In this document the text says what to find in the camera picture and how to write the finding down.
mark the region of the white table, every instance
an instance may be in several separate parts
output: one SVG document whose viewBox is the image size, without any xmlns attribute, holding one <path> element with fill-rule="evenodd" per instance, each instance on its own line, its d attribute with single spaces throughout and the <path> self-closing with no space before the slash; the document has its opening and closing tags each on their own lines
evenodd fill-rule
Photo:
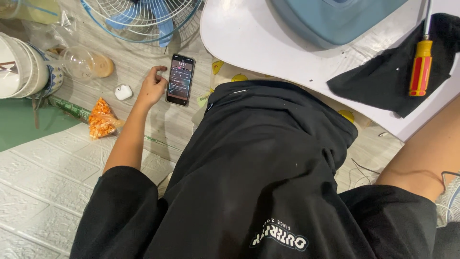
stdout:
<svg viewBox="0 0 460 259">
<path fill-rule="evenodd" d="M 353 42 L 322 50 L 292 32 L 270 0 L 207 0 L 201 17 L 201 38 L 208 51 L 222 61 L 304 85 L 366 115 L 406 141 L 460 93 L 458 55 L 452 78 L 404 119 L 338 97 L 326 81 L 399 45 L 425 18 L 424 8 L 425 0 L 409 0 Z M 437 12 L 460 16 L 460 2 L 434 0 L 433 13 Z"/>
</svg>

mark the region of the blue fan blade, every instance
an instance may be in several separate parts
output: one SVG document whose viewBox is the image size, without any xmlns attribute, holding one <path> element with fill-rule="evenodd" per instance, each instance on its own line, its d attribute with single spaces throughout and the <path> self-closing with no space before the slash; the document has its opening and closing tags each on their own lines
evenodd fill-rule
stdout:
<svg viewBox="0 0 460 259">
<path fill-rule="evenodd" d="M 153 2 L 152 12 L 155 18 L 165 20 L 157 25 L 160 31 L 160 38 L 170 34 L 174 30 L 173 20 L 169 17 L 169 9 L 164 0 L 151 0 Z M 160 47 L 166 47 L 172 39 L 172 35 L 159 41 Z"/>
<path fill-rule="evenodd" d="M 129 25 L 134 20 L 134 18 L 140 12 L 140 9 L 141 8 L 138 6 L 138 4 L 132 5 L 131 8 L 126 9 L 123 13 L 110 17 L 110 20 L 106 19 L 105 23 L 114 29 L 123 29 L 126 27 L 126 25 Z"/>
</svg>

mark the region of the smartphone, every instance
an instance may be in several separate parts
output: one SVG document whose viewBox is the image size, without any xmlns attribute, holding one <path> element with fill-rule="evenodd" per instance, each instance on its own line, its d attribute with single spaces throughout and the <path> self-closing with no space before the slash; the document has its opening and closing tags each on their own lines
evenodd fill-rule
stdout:
<svg viewBox="0 0 460 259">
<path fill-rule="evenodd" d="M 195 60 L 178 54 L 172 55 L 166 101 L 188 106 Z"/>
</svg>

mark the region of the screwdriver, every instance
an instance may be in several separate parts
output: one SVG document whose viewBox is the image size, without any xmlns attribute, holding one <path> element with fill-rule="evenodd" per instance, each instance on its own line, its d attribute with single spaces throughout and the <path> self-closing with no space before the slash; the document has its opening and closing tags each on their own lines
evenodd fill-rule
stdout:
<svg viewBox="0 0 460 259">
<path fill-rule="evenodd" d="M 430 41 L 430 23 L 431 23 L 431 0 L 428 0 L 426 11 L 425 30 L 422 41 L 417 43 L 417 52 L 415 54 L 412 76 L 410 78 L 409 96 L 424 96 L 430 80 L 431 64 L 431 47 L 433 41 Z"/>
</svg>

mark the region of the stacked bowl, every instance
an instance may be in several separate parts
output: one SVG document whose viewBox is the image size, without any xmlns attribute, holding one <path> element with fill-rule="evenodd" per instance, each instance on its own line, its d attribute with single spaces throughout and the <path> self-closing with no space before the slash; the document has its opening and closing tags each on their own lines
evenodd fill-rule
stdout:
<svg viewBox="0 0 460 259">
<path fill-rule="evenodd" d="M 0 33 L 0 99 L 50 95 L 62 84 L 62 68 L 46 65 L 51 58 L 39 49 Z"/>
</svg>

